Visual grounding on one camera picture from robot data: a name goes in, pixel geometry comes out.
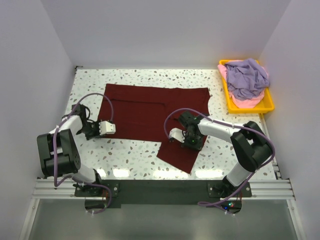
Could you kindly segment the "dark red t shirt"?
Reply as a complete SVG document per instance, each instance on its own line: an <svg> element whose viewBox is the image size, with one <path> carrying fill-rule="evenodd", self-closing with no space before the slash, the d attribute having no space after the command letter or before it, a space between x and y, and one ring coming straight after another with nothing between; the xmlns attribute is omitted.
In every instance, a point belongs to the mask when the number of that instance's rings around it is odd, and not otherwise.
<svg viewBox="0 0 320 240"><path fill-rule="evenodd" d="M116 132L112 139L160 142L157 157L190 173L199 152L170 142L165 130L182 128L178 117L182 108L208 114L210 93L207 88L160 88L107 84L98 120L112 119Z"/></svg>

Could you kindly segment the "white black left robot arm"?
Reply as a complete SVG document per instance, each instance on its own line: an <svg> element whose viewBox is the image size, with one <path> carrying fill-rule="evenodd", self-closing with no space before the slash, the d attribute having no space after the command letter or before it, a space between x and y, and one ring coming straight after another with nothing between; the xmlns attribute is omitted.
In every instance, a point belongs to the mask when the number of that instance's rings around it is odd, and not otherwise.
<svg viewBox="0 0 320 240"><path fill-rule="evenodd" d="M104 193L101 177L93 168L81 163L74 136L84 134L87 140L101 138L101 122L90 119L91 111L83 104L73 105L71 115L64 115L56 129L36 139L43 175L53 177L57 188L73 179L73 186L85 196L100 197Z"/></svg>

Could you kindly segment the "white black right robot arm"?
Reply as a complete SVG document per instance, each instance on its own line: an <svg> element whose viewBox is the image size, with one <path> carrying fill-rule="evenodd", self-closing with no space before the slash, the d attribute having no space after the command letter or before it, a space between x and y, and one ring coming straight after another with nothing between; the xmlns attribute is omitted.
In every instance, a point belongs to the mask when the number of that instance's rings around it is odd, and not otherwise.
<svg viewBox="0 0 320 240"><path fill-rule="evenodd" d="M233 124L209 116L194 116L189 111L183 112L178 121L184 129L176 130L178 136L175 139L182 147L200 151L204 138L208 136L233 146L237 163L220 183L212 187L220 198L235 196L241 190L241 184L275 154L275 147L254 121Z"/></svg>

